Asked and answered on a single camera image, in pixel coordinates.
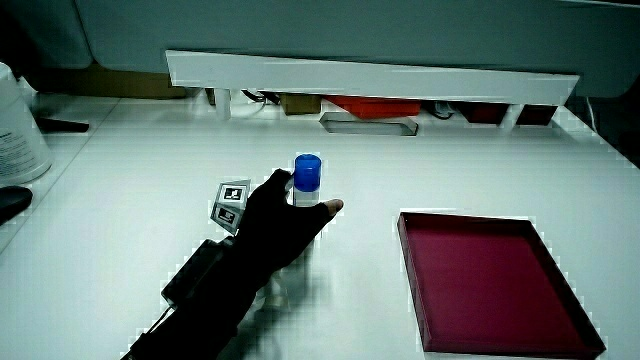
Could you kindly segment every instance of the label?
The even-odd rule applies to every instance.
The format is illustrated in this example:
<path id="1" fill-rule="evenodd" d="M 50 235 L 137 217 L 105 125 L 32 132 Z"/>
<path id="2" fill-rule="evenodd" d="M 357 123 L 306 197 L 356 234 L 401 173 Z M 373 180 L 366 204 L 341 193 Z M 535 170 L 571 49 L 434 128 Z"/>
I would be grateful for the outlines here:
<path id="1" fill-rule="evenodd" d="M 0 129 L 0 177 L 11 178 L 38 166 L 27 139 L 8 129 Z"/>

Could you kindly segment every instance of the black device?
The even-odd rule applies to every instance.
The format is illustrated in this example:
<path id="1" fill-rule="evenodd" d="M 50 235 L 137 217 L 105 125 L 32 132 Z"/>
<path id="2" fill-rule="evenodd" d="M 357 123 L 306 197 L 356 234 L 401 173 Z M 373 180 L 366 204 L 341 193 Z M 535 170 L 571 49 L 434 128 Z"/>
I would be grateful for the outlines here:
<path id="1" fill-rule="evenodd" d="M 232 245 L 233 238 L 227 237 L 219 243 L 207 239 L 198 247 L 162 290 L 162 297 L 172 309 L 177 309 L 197 294 L 198 284 Z"/>
<path id="2" fill-rule="evenodd" d="M 0 225 L 29 207 L 33 193 L 20 186 L 0 188 Z"/>

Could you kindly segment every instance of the small bottle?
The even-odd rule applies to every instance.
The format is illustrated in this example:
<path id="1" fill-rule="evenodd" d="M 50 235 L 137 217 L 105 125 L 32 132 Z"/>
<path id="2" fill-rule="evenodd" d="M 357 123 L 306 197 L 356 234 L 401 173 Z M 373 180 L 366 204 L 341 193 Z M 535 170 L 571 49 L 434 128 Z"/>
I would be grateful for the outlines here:
<path id="1" fill-rule="evenodd" d="M 314 206 L 320 199 L 320 170 L 322 161 L 312 154 L 296 158 L 293 172 L 293 205 Z"/>

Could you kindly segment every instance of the finger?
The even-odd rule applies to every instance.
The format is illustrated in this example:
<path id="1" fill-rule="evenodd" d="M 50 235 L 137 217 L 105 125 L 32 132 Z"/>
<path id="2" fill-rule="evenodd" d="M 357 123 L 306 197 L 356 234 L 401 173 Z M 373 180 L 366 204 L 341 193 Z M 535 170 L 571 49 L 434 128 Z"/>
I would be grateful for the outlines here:
<path id="1" fill-rule="evenodd" d="M 292 176 L 293 175 L 286 170 L 277 169 L 271 174 L 269 179 L 267 179 L 265 185 L 272 189 L 284 190 Z"/>
<path id="2" fill-rule="evenodd" d="M 320 230 L 333 218 L 329 213 L 329 207 L 325 203 L 319 203 L 311 207 L 296 207 L 286 204 L 287 218 L 292 238 L 301 239 L 303 242 L 311 242 Z"/>
<path id="3" fill-rule="evenodd" d="M 344 207 L 344 201 L 340 199 L 329 200 L 324 204 L 329 208 L 329 216 L 331 217 L 336 216 L 336 214 Z"/>

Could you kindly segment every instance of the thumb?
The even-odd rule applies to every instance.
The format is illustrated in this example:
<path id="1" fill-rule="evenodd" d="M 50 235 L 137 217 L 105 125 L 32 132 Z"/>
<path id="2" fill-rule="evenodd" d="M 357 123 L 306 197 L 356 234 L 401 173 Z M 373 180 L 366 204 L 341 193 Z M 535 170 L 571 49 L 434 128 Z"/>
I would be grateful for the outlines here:
<path id="1" fill-rule="evenodd" d="M 311 207 L 287 206 L 294 234 L 309 241 L 313 240 L 343 207 L 344 202 L 339 199 L 329 200 Z"/>

